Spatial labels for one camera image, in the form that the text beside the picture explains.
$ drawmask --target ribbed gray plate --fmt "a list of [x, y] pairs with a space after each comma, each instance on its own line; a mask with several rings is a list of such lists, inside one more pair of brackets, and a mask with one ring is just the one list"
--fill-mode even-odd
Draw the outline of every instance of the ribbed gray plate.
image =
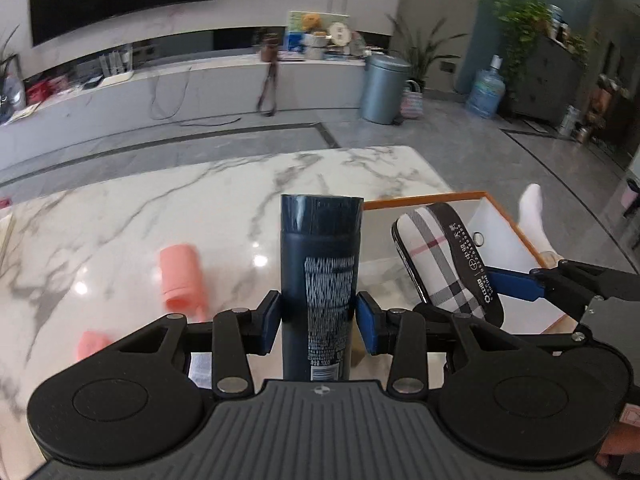
[[422, 404], [374, 382], [270, 381], [258, 396], [223, 402], [183, 448], [128, 469], [49, 462], [34, 480], [595, 480], [593, 462], [553, 472], [487, 464], [450, 442]]

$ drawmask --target person's foot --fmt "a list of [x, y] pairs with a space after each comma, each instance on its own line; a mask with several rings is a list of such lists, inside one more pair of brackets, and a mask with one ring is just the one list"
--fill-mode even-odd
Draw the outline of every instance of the person's foot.
[[542, 190], [529, 184], [520, 197], [518, 227], [539, 253], [555, 253], [542, 225]]

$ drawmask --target pink cylinder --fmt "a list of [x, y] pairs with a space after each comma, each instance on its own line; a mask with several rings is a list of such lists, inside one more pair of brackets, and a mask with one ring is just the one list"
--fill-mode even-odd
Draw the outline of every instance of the pink cylinder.
[[81, 361], [103, 348], [107, 348], [111, 343], [113, 343], [111, 338], [102, 332], [95, 330], [83, 332], [76, 347], [76, 361]]
[[634, 202], [634, 200], [638, 197], [638, 193], [636, 193], [633, 189], [631, 189], [628, 185], [625, 187], [625, 190], [622, 193], [622, 197], [620, 197], [620, 203], [622, 207], [625, 209], [629, 209], [629, 206]]
[[196, 316], [207, 309], [207, 289], [197, 249], [189, 244], [160, 251], [162, 298], [169, 312]]

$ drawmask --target floor border strip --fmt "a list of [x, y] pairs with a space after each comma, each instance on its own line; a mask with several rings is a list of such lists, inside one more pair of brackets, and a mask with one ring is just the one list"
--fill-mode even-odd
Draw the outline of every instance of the floor border strip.
[[527, 148], [526, 146], [524, 146], [523, 144], [521, 144], [518, 139], [515, 139], [513, 136], [511, 136], [510, 134], [508, 134], [507, 132], [503, 131], [503, 133], [509, 137], [513, 142], [515, 142], [518, 146], [520, 146], [523, 150], [525, 150], [527, 153], [529, 153], [529, 155], [531, 155], [533, 158], [535, 158], [549, 173], [551, 173], [557, 180], [558, 182], [560, 182], [560, 184], [562, 184], [566, 190], [571, 193], [574, 198], [582, 205], [583, 208], [585, 208], [585, 210], [587, 211], [587, 213], [589, 213], [593, 219], [598, 223], [598, 225], [602, 228], [602, 230], [604, 232], [606, 232], [606, 234], [609, 236], [609, 238], [611, 239], [611, 241], [614, 243], [614, 245], [618, 248], [618, 250], [620, 251], [620, 253], [622, 253], [622, 255], [625, 257], [625, 260], [627, 260], [629, 262], [629, 265], [631, 265], [632, 269], [635, 270], [636, 274], [640, 274], [640, 270], [638, 270], [638, 267], [636, 267], [636, 264], [633, 263], [633, 261], [631, 260], [631, 258], [628, 256], [628, 254], [625, 253], [625, 251], [623, 251], [622, 247], [620, 246], [620, 244], [618, 243], [618, 241], [614, 238], [613, 234], [611, 234], [611, 232], [605, 227], [605, 225], [600, 221], [600, 219], [596, 216], [596, 214], [584, 203], [584, 201], [577, 196], [574, 193], [574, 190], [571, 189], [568, 184], [566, 184], [564, 182], [564, 180], [562, 180], [555, 171], [553, 171], [551, 168], [548, 167], [548, 165], [546, 165], [544, 162], [542, 162], [542, 160], [540, 160], [538, 158], [537, 155], [535, 155], [529, 148]]
[[626, 173], [626, 171], [628, 170], [629, 166], [631, 165], [631, 161], [633, 160], [633, 157], [630, 156], [629, 157], [629, 162], [626, 166], [626, 168], [623, 168], [620, 163], [611, 156], [611, 154], [609, 152], [607, 152], [606, 150], [602, 149], [599, 145], [595, 144], [594, 142], [589, 142], [587, 144], [587, 149], [593, 153], [593, 150], [598, 150], [600, 153], [603, 153], [604, 156], [606, 156], [611, 162], [613, 162], [617, 168], [620, 168], [620, 170], [622, 170], [624, 173]]
[[[524, 132], [514, 132], [514, 131], [512, 131], [512, 130], [503, 130], [502, 128], [501, 128], [501, 130], [502, 130], [505, 134], [507, 134], [508, 136], [510, 136], [510, 137], [511, 137], [511, 135], [512, 135], [512, 134], [514, 134], [514, 133], [515, 133], [515, 134], [532, 135], [532, 136], [534, 136], [534, 137], [542, 137], [543, 139], [555, 139], [555, 137], [549, 137], [549, 136], [545, 136], [545, 135], [542, 135], [542, 134], [541, 134], [541, 135], [537, 135], [537, 134], [526, 134], [526, 133], [524, 133]], [[607, 164], [604, 160], [602, 160], [598, 155], [596, 155], [596, 154], [594, 153], [594, 151], [591, 149], [591, 146], [593, 146], [596, 150], [599, 150], [599, 151], [601, 151], [602, 153], [605, 153], [603, 150], [600, 150], [597, 146], [595, 146], [594, 144], [592, 144], [592, 143], [590, 143], [590, 142], [589, 142], [589, 143], [587, 143], [587, 144], [584, 144], [583, 146], [584, 146], [584, 148], [585, 148], [589, 153], [591, 153], [591, 155], [593, 155], [593, 156], [594, 156], [595, 160], [597, 160], [599, 163], [603, 164], [603, 165], [604, 165], [604, 166], [605, 166], [605, 167], [606, 167], [606, 168], [607, 168], [607, 169], [608, 169], [608, 170], [609, 170], [609, 171], [610, 171], [610, 172], [611, 172], [611, 173], [612, 173], [616, 178], [622, 178], [619, 174], [617, 174], [617, 173], [616, 173], [616, 171], [615, 171], [615, 170], [613, 170], [613, 168], [611, 168], [611, 167], [610, 167], [610, 165], [609, 165], [609, 164]], [[615, 162], [615, 161], [614, 161], [614, 160], [613, 160], [609, 155], [606, 155], [606, 157], [607, 157], [607, 158], [608, 158], [608, 159], [613, 163], [613, 165], [614, 165], [614, 166], [616, 166], [617, 168], [619, 168], [619, 165], [618, 165], [618, 164], [616, 164], [616, 162]]]
[[53, 164], [52, 166], [46, 166], [39, 170], [30, 171], [19, 176], [0, 182], [0, 187], [9, 186], [15, 182], [20, 182], [32, 176], [38, 176], [50, 171], [59, 170], [60, 168], [67, 168], [81, 162], [88, 160], [94, 160], [96, 158], [102, 158], [104, 156], [117, 155], [119, 153], [135, 152], [137, 150], [144, 150], [145, 148], [152, 148], [155, 146], [162, 146], [164, 144], [177, 144], [184, 142], [185, 140], [199, 140], [199, 139], [212, 139], [214, 137], [224, 137], [235, 134], [249, 134], [254, 132], [268, 132], [273, 130], [297, 130], [299, 128], [311, 128], [316, 130], [324, 143], [328, 148], [340, 148], [340, 144], [335, 140], [334, 136], [326, 129], [322, 123], [293, 123], [293, 124], [268, 124], [266, 126], [247, 126], [245, 128], [230, 128], [228, 130], [217, 130], [215, 132], [203, 132], [199, 134], [190, 134], [179, 137], [168, 137], [166, 139], [150, 140], [149, 142], [140, 142], [139, 144], [132, 144], [130, 146], [123, 146], [120, 148], [113, 148], [112, 150], [105, 150], [99, 153], [90, 153], [89, 155], [79, 156], [78, 158], [72, 158]]
[[526, 135], [530, 137], [543, 137], [544, 139], [564, 140], [565, 142], [578, 142], [573, 137], [561, 137], [553, 134], [541, 134], [540, 132], [523, 132], [522, 130], [510, 130], [508, 128], [500, 128], [505, 134]]

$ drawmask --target checkered phone case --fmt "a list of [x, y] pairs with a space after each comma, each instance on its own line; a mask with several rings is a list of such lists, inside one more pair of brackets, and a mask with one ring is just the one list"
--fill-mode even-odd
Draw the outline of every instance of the checkered phone case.
[[458, 213], [434, 203], [402, 215], [391, 234], [425, 303], [501, 326], [504, 311]]

